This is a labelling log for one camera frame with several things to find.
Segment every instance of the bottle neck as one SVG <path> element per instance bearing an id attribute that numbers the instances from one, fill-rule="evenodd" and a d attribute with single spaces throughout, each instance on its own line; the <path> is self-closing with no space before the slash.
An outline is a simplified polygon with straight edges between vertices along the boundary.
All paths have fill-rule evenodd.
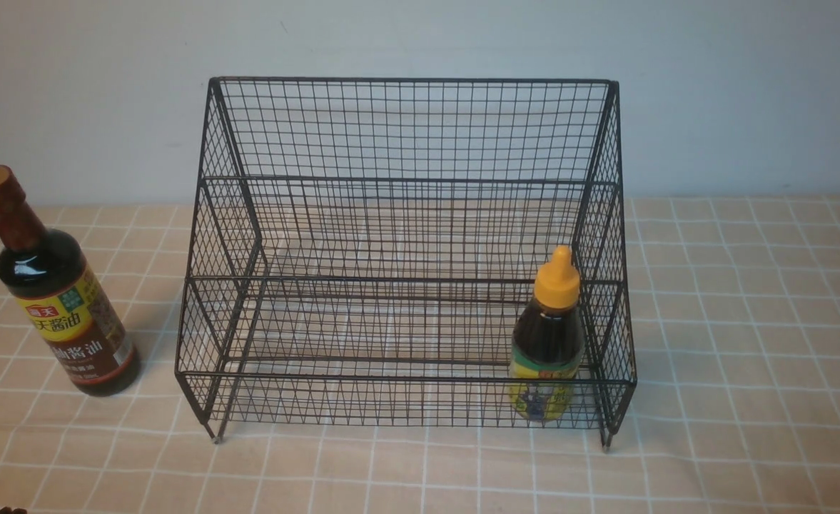
<path id="1" fill-rule="evenodd" d="M 25 251 L 36 247 L 47 230 L 27 203 L 10 212 L 0 214 L 1 242 L 11 251 Z"/>

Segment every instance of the yellow cap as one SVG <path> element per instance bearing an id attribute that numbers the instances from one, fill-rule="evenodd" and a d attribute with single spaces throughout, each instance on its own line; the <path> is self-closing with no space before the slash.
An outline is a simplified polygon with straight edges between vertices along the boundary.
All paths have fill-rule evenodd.
<path id="1" fill-rule="evenodd" d="M 582 277 L 572 265 L 572 251 L 558 246 L 548 263 L 540 266 L 534 280 L 534 297 L 541 305 L 552 309 L 566 309 L 579 300 Z"/>

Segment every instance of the honey bottle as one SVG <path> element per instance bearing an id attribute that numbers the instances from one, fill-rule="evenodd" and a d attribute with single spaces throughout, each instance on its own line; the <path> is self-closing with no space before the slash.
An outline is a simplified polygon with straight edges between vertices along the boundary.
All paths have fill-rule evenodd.
<path id="1" fill-rule="evenodd" d="M 550 261 L 537 271 L 534 297 L 515 323 L 509 375 L 520 381 L 509 386 L 508 394 L 525 419 L 557 420 L 569 409 L 570 385 L 531 378 L 567 380 L 579 370 L 585 346 L 577 306 L 580 284 L 571 250 L 557 247 Z"/>
<path id="2" fill-rule="evenodd" d="M 45 228 L 17 178 L 0 166 L 0 279 L 74 386 L 109 396 L 131 385 L 140 355 L 126 337 L 80 245 Z"/>

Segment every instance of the red label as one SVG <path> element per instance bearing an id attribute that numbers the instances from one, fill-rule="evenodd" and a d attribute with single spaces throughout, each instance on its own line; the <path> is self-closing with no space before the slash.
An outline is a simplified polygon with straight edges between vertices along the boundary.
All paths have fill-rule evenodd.
<path id="1" fill-rule="evenodd" d="M 40 306 L 37 303 L 26 306 L 26 312 L 34 318 L 57 318 L 58 316 L 58 309 L 54 306 Z"/>

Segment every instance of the soy sauce bottle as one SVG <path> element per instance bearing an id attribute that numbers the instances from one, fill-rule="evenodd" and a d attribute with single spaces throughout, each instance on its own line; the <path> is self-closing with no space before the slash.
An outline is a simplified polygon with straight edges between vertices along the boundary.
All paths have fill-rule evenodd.
<path id="1" fill-rule="evenodd" d="M 0 279 L 74 386 L 109 396 L 131 385 L 140 355 L 73 237 L 48 230 L 0 166 Z"/>
<path id="2" fill-rule="evenodd" d="M 584 331 L 580 318 L 579 272 L 572 265 L 569 247 L 553 251 L 548 263 L 540 266 L 534 280 L 534 297 L 521 312 L 512 333 L 509 400 L 528 420 L 557 420 L 569 409 L 569 385 L 531 381 L 567 380 L 579 370 L 584 353 Z"/>

